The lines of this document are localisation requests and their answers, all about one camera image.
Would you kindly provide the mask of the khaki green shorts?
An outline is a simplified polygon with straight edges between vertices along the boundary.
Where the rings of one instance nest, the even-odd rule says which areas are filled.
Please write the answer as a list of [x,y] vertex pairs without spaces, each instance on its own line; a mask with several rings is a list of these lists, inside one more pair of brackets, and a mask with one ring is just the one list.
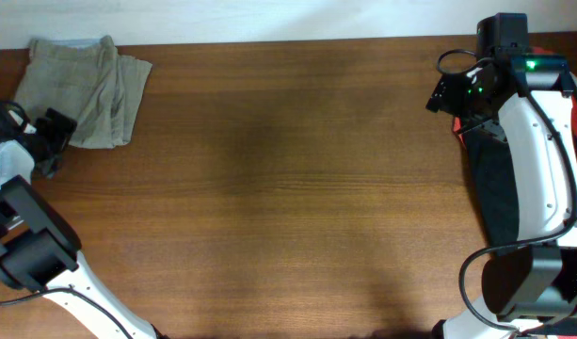
[[131,142],[152,64],[122,55],[109,36],[29,42],[29,63],[14,96],[31,120],[49,108],[77,122],[70,144],[114,149]]

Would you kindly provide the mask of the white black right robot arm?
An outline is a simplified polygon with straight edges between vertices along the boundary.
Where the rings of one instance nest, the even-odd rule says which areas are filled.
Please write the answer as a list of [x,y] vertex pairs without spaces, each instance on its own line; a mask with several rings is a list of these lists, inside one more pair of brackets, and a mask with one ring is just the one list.
[[533,47],[523,13],[479,22],[474,64],[427,102],[453,117],[488,236],[482,294],[435,338],[577,334],[577,81]]

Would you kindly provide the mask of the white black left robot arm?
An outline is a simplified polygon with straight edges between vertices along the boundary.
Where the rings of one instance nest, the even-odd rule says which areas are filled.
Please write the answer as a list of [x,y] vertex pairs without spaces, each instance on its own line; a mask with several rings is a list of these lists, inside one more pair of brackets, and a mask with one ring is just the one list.
[[159,338],[98,279],[75,230],[31,185],[34,173],[58,170],[76,127],[53,108],[31,121],[0,101],[0,281],[27,290],[18,303],[49,299],[99,338]]

